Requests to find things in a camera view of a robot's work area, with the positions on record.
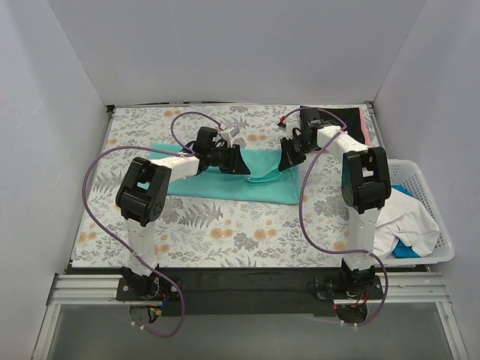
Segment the teal t shirt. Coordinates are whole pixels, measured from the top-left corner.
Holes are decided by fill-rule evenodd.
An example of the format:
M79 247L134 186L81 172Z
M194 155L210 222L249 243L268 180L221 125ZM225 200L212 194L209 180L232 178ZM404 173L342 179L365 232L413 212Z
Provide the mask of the teal t shirt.
M234 175L210 166L199 175L174 181L169 195L297 205L301 185L297 167L278 171L281 151L241 149L250 175Z

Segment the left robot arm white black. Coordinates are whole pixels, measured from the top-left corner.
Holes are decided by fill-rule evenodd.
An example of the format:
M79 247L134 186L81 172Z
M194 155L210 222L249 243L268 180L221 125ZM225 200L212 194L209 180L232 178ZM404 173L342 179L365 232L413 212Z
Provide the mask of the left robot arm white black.
M216 167L221 173L249 175L240 146L233 142L239 134L236 127L217 130L201 127L196 139L181 151L156 160L136 157L115 198L127 226L127 244L133 250L129 265L121 269L127 285L142 299L152 299L161 289L155 255L155 221L161 216L168 187Z

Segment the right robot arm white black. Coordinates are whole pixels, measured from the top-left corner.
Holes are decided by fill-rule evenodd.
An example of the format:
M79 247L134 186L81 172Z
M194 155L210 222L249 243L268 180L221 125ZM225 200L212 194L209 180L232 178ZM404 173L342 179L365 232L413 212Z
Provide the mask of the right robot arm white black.
M285 115L278 123L285 130L279 171L298 166L309 153L328 152L341 165L340 190L349 213L346 249L338 251L340 268L314 280L313 290L322 299L367 295L376 284L375 266L381 263L374 254L376 225L392 193L386 150L351 137L347 123L326 109L300 106L295 112L300 115L298 124Z

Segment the folded black t shirt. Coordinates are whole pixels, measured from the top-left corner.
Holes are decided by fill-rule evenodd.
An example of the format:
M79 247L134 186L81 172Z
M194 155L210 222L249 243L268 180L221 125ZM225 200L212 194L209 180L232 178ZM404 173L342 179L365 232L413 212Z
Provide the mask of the folded black t shirt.
M347 133L356 141L365 144L365 138L362 133L358 107L350 108L331 108L328 112L343 120L346 124ZM299 112L301 128L313 125L337 125L341 123L332 115L320 112L318 109L302 109Z

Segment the floral table cloth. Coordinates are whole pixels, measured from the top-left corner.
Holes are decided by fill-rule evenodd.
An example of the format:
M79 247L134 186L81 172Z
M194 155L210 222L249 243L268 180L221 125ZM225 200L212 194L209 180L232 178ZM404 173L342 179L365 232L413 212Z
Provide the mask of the floral table cloth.
M156 143L193 140L202 126L237 127L244 149L275 150L281 116L298 120L286 105L190 105L117 108L97 165L71 255L74 268L118 268L128 263L128 237L115 198L137 157ZM154 252L163 267L336 267L347 246L348 211L341 196L341 164L330 154L307 156L298 168L307 182L301 205L170 196L155 224Z

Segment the folded pink t shirt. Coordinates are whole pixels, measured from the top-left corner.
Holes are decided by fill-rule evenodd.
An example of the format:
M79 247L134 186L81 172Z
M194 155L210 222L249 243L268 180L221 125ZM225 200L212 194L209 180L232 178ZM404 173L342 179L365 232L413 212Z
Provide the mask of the folded pink t shirt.
M364 136L364 143L366 146L372 146L370 134L368 133L368 127L367 127L364 113L363 113L363 109L359 110L359 116L360 116L361 132L363 133L363 136Z

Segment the white t shirt in basket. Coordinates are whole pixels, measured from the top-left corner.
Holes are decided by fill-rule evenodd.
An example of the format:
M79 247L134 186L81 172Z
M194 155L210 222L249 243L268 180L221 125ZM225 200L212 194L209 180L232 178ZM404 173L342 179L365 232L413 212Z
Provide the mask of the white t shirt in basket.
M413 196L391 189L376 221L373 252L381 258L392 254L398 240L420 256L433 252L440 228L425 206Z

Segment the blue t shirt in basket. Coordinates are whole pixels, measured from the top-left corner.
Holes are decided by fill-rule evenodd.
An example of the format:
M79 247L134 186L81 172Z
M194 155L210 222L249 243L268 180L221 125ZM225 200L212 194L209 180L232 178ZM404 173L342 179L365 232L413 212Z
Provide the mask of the blue t shirt in basket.
M412 196L412 194L402 185L393 184L391 187L402 194L405 194L409 197ZM398 259L420 258L420 256L412 249L411 246L406 246L401 240L398 240L392 251L392 254Z

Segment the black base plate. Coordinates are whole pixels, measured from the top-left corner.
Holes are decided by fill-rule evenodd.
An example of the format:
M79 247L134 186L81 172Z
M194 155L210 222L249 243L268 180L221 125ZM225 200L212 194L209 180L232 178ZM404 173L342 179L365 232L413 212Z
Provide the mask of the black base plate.
M379 278L370 285L350 284L339 268L164 268L167 282L155 275L140 277L121 270L116 300L159 305L165 317L177 317L180 301L188 315L313 314L335 315L334 303L357 296L380 300Z

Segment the aluminium front rail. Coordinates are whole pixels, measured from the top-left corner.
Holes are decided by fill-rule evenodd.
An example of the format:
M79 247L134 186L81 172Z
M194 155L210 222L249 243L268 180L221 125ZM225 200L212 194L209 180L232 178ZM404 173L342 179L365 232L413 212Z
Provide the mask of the aluminium front rail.
M195 274L193 280L177 280L185 297L201 296L281 296L307 295L317 300L332 300L340 304L355 296L330 293L320 289L320 280L309 276L305 280L293 274ZM138 305L142 302L157 304L166 294L177 296L178 290L169 283L160 286L156 297L140 298L118 275L59 275L53 281L47 303L50 304L103 304L121 302ZM394 272L380 275L367 291L367 300L378 303L383 296L391 303L429 303L450 300L440 274L434 272Z

